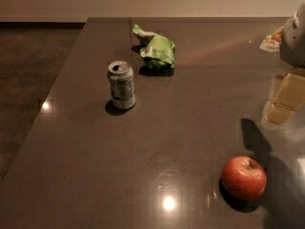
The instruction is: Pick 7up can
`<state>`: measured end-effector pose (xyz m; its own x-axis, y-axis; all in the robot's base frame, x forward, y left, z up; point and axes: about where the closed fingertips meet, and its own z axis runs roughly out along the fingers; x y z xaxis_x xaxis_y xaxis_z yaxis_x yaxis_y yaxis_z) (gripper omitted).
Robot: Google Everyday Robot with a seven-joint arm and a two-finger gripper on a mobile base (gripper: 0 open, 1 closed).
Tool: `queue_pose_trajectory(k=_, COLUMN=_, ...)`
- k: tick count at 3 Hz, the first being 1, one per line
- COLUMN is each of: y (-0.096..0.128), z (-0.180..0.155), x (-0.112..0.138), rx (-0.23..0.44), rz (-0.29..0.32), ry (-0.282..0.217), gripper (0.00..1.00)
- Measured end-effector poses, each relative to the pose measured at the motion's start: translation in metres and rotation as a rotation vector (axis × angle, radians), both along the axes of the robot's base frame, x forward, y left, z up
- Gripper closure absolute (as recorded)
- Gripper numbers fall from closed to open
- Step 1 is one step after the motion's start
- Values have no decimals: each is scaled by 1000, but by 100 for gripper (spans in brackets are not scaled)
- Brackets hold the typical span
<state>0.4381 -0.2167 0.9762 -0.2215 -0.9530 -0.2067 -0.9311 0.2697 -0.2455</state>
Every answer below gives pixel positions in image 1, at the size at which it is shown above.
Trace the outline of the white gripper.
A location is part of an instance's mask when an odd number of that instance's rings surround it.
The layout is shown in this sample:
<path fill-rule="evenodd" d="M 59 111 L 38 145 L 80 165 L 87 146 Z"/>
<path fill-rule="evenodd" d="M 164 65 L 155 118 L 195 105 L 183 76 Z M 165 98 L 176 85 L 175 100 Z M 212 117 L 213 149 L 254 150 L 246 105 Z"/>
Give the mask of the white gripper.
<path fill-rule="evenodd" d="M 280 57 L 292 66 L 305 67 L 305 3 L 298 7 L 284 25 Z M 305 70 L 302 68 L 275 78 L 263 110 L 266 122 L 281 125 L 305 103 Z"/>

